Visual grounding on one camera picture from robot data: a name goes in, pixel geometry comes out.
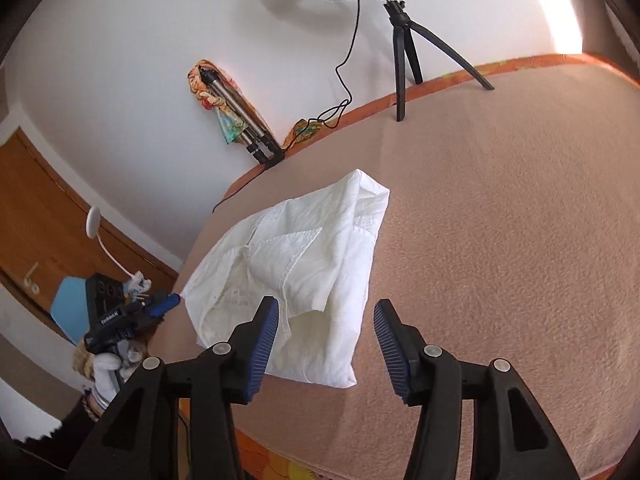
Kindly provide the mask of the white gloved left hand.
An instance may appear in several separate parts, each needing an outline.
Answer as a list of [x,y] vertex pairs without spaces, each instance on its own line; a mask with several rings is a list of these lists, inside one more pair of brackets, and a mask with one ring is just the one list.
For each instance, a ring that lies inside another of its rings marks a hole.
[[122,340],[112,351],[93,354],[82,340],[74,351],[73,370],[91,382],[92,406],[104,412],[145,357],[142,341]]

